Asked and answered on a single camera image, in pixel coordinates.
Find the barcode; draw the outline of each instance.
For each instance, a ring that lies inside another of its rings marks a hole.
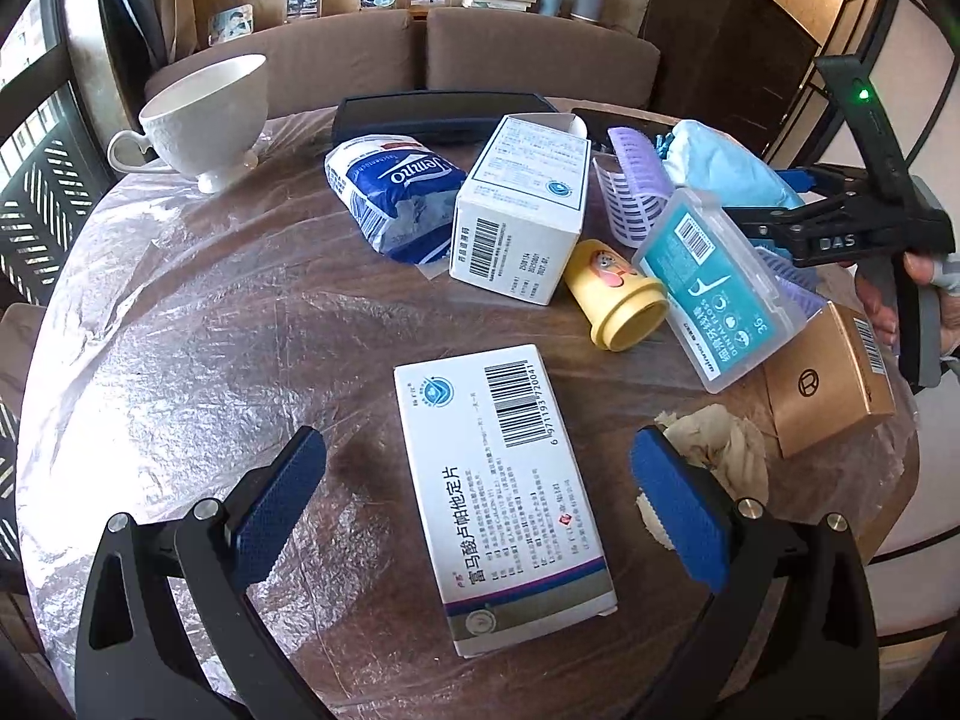
[[[383,228],[390,221],[390,217],[383,213],[376,205],[371,205],[356,191],[350,196],[350,213],[360,225],[360,232],[363,237],[372,244],[376,243],[377,237],[383,231]]]
[[[880,348],[877,346],[877,339],[874,338],[874,332],[870,324],[863,319],[853,318],[856,324],[856,331],[860,333],[860,340],[863,341],[863,347],[867,350],[867,357],[870,358],[870,370],[874,373],[886,375],[887,367],[883,365],[883,357],[880,354]]]
[[[487,386],[493,396],[496,421],[507,448],[549,439],[539,398],[525,360],[504,362],[484,368]]]
[[[690,214],[683,216],[674,232],[698,265],[704,264],[707,257],[716,249],[713,242],[707,237],[707,233],[704,233]]]
[[[500,235],[500,225],[479,218],[473,228],[473,249],[470,250],[470,272],[480,278],[490,279],[493,270],[493,250]]]
[[[326,181],[330,185],[330,189],[336,191],[338,196],[343,196],[344,189],[347,188],[347,182],[344,181],[336,170],[333,170],[330,165],[326,166]]]

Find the white teacup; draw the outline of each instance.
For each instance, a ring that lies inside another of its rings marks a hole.
[[[251,151],[267,121],[267,57],[234,56],[171,84],[140,111],[146,135],[118,132],[107,160],[120,172],[172,173],[196,177],[200,191],[213,194],[253,170]],[[127,165],[117,143],[130,139],[146,153],[151,146],[165,165]]]

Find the human hand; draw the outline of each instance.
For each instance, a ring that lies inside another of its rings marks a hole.
[[[942,288],[950,287],[949,277],[944,278],[938,272],[937,263],[925,256],[904,255],[904,269],[917,284],[933,284]],[[946,289],[940,293],[940,351],[949,354],[960,346],[960,295],[950,295]],[[866,309],[867,317],[874,326],[877,338],[887,346],[895,346],[899,338],[898,317],[890,306],[883,305],[880,290],[859,274],[856,276],[856,294]]]

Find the wooden table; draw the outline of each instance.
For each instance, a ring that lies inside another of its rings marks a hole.
[[[27,388],[17,501],[37,621],[68,694],[80,600],[109,516],[148,522],[223,497],[301,424],[323,432],[328,471],[250,595],[342,717],[579,720],[616,718],[635,702],[707,598],[635,508],[627,451],[663,410],[719,400],[754,420],[768,439],[775,514],[842,511],[856,532],[888,527],[877,523],[910,464],[908,400],[882,429],[783,461],[760,373],[709,397],[665,325],[628,352],[601,352],[564,288],[542,308],[375,254],[323,178],[331,121],[320,111],[273,122],[261,166],[219,196],[179,177],[124,178],[66,264]],[[475,153],[449,156],[467,167]],[[610,238],[595,185],[584,234]],[[416,511],[392,369],[531,341],[619,610],[463,661]],[[203,667],[229,690],[181,585]]]

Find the sofa cushion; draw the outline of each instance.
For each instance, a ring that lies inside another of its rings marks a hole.
[[[157,71],[147,100],[195,70],[244,53],[267,56],[269,117],[338,105],[351,95],[415,88],[412,19],[405,10],[346,13],[275,26],[195,53]]]
[[[535,92],[642,108],[659,64],[652,43],[577,20],[483,8],[427,17],[427,88]]]

